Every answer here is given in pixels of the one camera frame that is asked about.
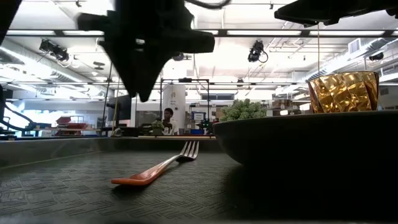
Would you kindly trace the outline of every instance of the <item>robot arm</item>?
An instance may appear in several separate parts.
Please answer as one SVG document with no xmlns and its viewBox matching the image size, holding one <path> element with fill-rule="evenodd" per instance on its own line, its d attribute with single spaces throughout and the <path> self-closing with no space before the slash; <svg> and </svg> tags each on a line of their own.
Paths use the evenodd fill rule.
<svg viewBox="0 0 398 224">
<path fill-rule="evenodd" d="M 328 26 L 344 17 L 381 10 L 398 19 L 398 2 L 390 0 L 298 0 L 278 9 L 275 18 L 303 24 L 304 27 L 315 26 L 319 22 Z"/>
<path fill-rule="evenodd" d="M 187 2 L 220 9 L 231 0 L 219 4 Z M 116 10 L 108 11 L 108 16 L 81 14 L 77 22 L 81 30 L 104 32 L 100 45 L 113 62 L 126 90 L 131 97 L 138 93 L 141 101 L 147 101 L 160 71 L 173 56 L 180 52 L 213 51 L 213 34 L 192 30 L 192 19 L 184 0 L 117 0 Z"/>
</svg>

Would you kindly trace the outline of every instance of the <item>man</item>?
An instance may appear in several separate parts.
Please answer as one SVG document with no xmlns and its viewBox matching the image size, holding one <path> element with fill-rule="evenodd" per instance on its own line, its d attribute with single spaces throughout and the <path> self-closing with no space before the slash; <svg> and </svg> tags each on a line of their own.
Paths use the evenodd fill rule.
<svg viewBox="0 0 398 224">
<path fill-rule="evenodd" d="M 171 108 L 166 108 L 164 110 L 164 130 L 163 135 L 178 135 L 178 127 L 175 121 L 172 121 L 171 118 L 173 117 L 174 112 Z"/>
</svg>

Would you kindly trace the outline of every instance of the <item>computer screen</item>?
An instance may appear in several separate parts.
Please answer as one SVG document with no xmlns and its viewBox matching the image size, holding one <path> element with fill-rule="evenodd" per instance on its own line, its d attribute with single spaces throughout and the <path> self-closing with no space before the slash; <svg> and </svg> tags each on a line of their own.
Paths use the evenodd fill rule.
<svg viewBox="0 0 398 224">
<path fill-rule="evenodd" d="M 110 98 L 109 104 L 114 105 L 116 98 Z M 129 95 L 118 97 L 119 120 L 131 119 L 131 97 Z M 114 109 L 108 108 L 108 121 L 113 121 Z"/>
</svg>

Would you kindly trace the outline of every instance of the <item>fork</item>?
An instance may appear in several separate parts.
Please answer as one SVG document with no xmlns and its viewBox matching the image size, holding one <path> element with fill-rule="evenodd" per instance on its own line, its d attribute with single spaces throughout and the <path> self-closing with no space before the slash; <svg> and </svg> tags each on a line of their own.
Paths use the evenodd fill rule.
<svg viewBox="0 0 398 224">
<path fill-rule="evenodd" d="M 112 184 L 123 184 L 123 185 L 149 185 L 155 179 L 157 179 L 161 174 L 164 173 L 166 168 L 178 160 L 179 162 L 183 161 L 194 161 L 199 153 L 199 141 L 187 141 L 185 142 L 184 147 L 181 150 L 179 155 L 173 156 L 166 161 L 157 164 L 156 166 L 146 170 L 140 174 L 132 175 L 129 178 L 121 178 L 121 179 L 112 179 Z"/>
</svg>

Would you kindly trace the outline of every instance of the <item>gold cup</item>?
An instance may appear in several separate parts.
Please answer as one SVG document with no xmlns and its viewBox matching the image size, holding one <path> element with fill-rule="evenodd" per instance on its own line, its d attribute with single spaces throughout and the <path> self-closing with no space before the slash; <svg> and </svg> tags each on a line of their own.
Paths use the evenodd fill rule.
<svg viewBox="0 0 398 224">
<path fill-rule="evenodd" d="M 345 72 L 309 81 L 314 113 L 372 111 L 377 109 L 379 74 Z"/>
</svg>

